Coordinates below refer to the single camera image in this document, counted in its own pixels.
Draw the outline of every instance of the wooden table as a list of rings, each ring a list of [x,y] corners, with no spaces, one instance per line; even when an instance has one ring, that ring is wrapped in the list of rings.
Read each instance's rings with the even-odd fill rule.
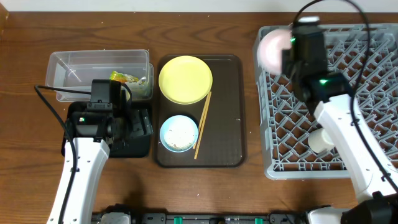
[[[95,211],[126,203],[142,212],[267,213],[317,205],[356,205],[349,179],[264,176],[252,46],[261,26],[289,24],[294,13],[12,12],[0,41],[0,223],[45,223],[62,173],[63,131],[35,94],[55,51],[148,49],[166,54],[235,54],[243,63],[248,155],[236,169],[163,169],[149,156],[110,159]],[[357,14],[320,14],[325,24],[361,23]],[[372,23],[397,14],[369,14]],[[68,104],[46,97],[65,118]]]

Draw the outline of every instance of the yellow plate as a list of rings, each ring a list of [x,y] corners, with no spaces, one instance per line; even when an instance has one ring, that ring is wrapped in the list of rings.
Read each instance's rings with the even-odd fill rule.
[[[174,103],[187,105],[203,99],[213,84],[207,64],[192,56],[179,56],[167,62],[159,75],[163,95]]]

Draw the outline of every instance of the white wall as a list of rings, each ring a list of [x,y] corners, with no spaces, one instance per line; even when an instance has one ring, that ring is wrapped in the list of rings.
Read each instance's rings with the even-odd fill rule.
[[[8,11],[294,12],[310,0],[0,0]],[[356,0],[366,12],[398,12],[398,0]],[[308,11],[354,12],[324,1]]]

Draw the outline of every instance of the light blue bowl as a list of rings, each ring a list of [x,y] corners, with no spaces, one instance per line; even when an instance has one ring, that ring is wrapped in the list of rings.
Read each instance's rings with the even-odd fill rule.
[[[181,123],[182,125],[178,126],[178,128],[184,128],[187,131],[192,131],[193,135],[194,135],[194,140],[193,140],[192,144],[190,144],[189,147],[187,146],[185,149],[182,149],[182,150],[173,149],[165,141],[165,133],[167,131],[169,131],[170,128],[172,127],[172,125],[173,124],[175,125],[175,123]],[[160,141],[162,142],[163,146],[166,149],[168,149],[172,152],[185,152],[185,151],[191,149],[197,140],[198,140],[198,126],[197,126],[197,124],[195,124],[195,122],[193,122],[193,120],[191,118],[189,118],[187,116],[182,116],[182,115],[173,116],[173,117],[167,119],[162,124],[162,127],[160,128]]]

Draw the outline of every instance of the bowl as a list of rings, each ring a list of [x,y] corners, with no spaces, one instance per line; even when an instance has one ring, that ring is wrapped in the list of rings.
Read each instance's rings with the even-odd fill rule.
[[[189,105],[203,99],[211,89],[209,66],[192,56],[179,56],[167,62],[159,74],[163,95],[174,103]]]
[[[197,140],[198,126],[187,116],[173,116],[160,128],[160,141],[172,152],[185,152],[191,149]]]

